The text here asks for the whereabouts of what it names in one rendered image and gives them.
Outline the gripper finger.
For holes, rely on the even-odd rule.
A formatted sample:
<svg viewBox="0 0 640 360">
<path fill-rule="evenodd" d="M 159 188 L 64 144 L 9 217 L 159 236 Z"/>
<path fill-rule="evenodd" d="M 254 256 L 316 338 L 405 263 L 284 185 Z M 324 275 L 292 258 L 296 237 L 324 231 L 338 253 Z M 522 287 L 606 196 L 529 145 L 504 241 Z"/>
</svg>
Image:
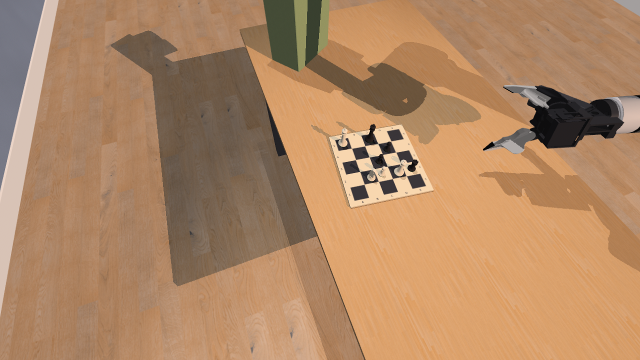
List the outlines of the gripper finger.
<svg viewBox="0 0 640 360">
<path fill-rule="evenodd" d="M 510 136 L 502 137 L 498 141 L 492 141 L 483 148 L 483 151 L 493 151 L 505 148 L 513 154 L 520 154 L 525 150 L 525 144 L 529 141 L 537 140 L 537 132 L 535 127 L 531 129 L 521 128 Z"/>
<path fill-rule="evenodd" d="M 504 85 L 503 88 L 512 93 L 518 93 L 522 98 L 529 98 L 535 106 L 539 105 L 546 109 L 549 109 L 549 105 L 547 104 L 566 100 L 564 96 L 553 88 L 528 85 Z"/>
</svg>

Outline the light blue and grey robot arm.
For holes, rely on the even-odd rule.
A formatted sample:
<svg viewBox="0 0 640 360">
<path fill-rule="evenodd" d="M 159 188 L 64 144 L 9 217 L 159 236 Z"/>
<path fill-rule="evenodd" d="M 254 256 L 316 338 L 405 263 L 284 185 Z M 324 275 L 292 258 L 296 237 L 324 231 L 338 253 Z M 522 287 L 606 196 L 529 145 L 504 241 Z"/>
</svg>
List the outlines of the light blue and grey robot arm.
<svg viewBox="0 0 640 360">
<path fill-rule="evenodd" d="M 574 98 L 573 96 L 566 95 L 562 92 L 558 93 L 567 100 L 576 102 L 576 104 L 585 110 L 591 109 L 593 106 L 592 104 Z M 616 134 L 640 133 L 640 95 L 611 96 L 605 98 L 605 100 L 612 100 L 615 102 L 619 111 L 618 119 L 624 121 L 623 125 L 616 131 Z"/>
</svg>

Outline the black and cream chessboard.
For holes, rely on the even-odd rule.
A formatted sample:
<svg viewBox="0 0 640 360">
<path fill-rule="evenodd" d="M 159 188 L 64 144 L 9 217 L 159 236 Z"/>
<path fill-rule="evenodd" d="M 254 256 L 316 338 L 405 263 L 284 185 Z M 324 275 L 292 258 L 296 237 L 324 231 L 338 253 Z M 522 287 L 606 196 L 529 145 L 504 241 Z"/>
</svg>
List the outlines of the black and cream chessboard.
<svg viewBox="0 0 640 360">
<path fill-rule="evenodd" d="M 329 137 L 350 208 L 434 191 L 402 124 L 375 129 L 372 143 L 365 141 L 369 134 L 370 130 L 346 134 L 346 146 L 338 144 L 342 135 Z M 390 152 L 384 151 L 387 142 L 391 142 Z M 382 164 L 377 164 L 380 154 Z M 398 177 L 394 169 L 402 160 L 407 164 Z M 413 160 L 418 164 L 410 172 L 408 166 Z M 384 166 L 384 177 L 377 174 L 374 181 L 367 179 L 373 168 L 378 173 Z"/>
</svg>

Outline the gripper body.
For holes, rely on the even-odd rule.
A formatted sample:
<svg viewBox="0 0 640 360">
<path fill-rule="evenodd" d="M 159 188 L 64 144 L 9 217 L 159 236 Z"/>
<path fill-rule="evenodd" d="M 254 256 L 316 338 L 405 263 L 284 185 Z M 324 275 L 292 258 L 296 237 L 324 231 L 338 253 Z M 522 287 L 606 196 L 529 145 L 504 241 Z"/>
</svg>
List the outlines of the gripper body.
<svg viewBox="0 0 640 360">
<path fill-rule="evenodd" d="M 624 124 L 618 118 L 617 104 L 611 99 L 597 99 L 590 104 L 592 108 L 585 110 L 575 101 L 565 98 L 547 104 L 549 109 L 538 105 L 534 118 L 530 120 L 531 125 L 535 125 L 538 141 L 547 149 L 555 149 L 576 147 L 583 137 L 589 135 L 614 138 Z"/>
</svg>

